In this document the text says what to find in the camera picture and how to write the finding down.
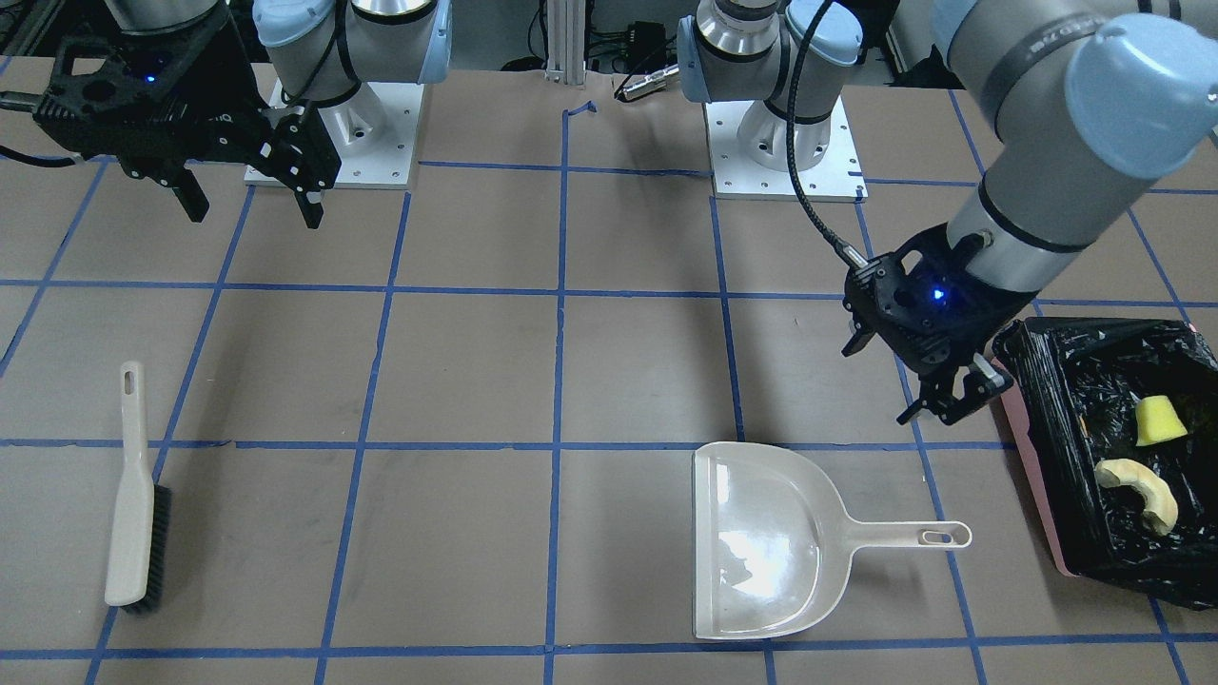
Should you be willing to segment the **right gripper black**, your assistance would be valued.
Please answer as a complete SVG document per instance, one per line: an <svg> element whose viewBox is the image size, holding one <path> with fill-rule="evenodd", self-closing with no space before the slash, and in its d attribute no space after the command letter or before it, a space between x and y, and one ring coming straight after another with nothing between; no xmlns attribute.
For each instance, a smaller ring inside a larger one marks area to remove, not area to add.
<svg viewBox="0 0 1218 685"><path fill-rule="evenodd" d="M209 200L188 160L251 165L262 156L262 173L294 193L309 229L322 225L323 193L341 169L317 108L268 108L231 20L147 37L71 34L33 119L86 157L168 161L152 177L192 223L207 217Z"/></svg>

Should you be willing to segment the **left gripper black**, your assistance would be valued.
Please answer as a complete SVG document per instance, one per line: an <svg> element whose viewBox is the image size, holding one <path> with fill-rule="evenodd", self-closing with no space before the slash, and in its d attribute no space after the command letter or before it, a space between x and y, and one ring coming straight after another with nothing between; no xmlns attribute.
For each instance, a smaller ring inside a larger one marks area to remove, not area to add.
<svg viewBox="0 0 1218 685"><path fill-rule="evenodd" d="M847 274L843 303L853 314L853 336L840 353L853 356L879 336L918 374L917 399L896 416L901 425L923 412L956 425L1015 388L1015 377L983 351L1032 294L970 274L965 260L980 243L965 244L950 246L940 223Z"/></svg>

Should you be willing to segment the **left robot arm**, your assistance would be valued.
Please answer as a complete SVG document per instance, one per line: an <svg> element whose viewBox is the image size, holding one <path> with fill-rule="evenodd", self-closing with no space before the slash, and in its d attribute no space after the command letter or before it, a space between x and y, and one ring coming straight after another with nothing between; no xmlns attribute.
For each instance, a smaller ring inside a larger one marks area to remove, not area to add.
<svg viewBox="0 0 1218 685"><path fill-rule="evenodd" d="M865 257L810 204L801 169L828 146L862 27L836 1L702 1L678 22L692 104L750 104L750 158L780 174L847 264L853 356L879 336L917 399L954 424L1013 385L984 356L1132 204L1216 127L1216 4L935 1L934 44L1002 152L970 200L895 251Z"/></svg>

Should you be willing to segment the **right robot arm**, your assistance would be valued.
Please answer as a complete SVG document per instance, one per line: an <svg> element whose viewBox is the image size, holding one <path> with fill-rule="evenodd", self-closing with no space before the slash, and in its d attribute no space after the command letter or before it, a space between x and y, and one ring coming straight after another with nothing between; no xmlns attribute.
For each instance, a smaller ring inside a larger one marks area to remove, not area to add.
<svg viewBox="0 0 1218 685"><path fill-rule="evenodd" d="M391 130L374 84L426 87L451 60L447 1L256 1L252 21L280 94L262 96L227 1L108 1L116 29L65 39L40 94L4 91L69 154L112 156L177 196L199 223L209 200L188 162L256 169L318 228L343 165Z"/></svg>

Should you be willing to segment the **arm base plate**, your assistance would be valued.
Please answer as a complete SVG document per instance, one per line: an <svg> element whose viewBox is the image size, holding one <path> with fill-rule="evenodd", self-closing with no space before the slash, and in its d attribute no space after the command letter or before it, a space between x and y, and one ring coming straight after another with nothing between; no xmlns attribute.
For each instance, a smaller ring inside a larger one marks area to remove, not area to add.
<svg viewBox="0 0 1218 685"><path fill-rule="evenodd" d="M827 118L795 126L795 184L790 179L786 123L765 104L706 104L703 108L714 195L723 200L794 201L801 189L814 204L868 197L853 126L843 99Z"/></svg>
<svg viewBox="0 0 1218 685"><path fill-rule="evenodd" d="M407 189L421 126L423 84L368 83L323 121L341 156L339 189Z"/></svg>

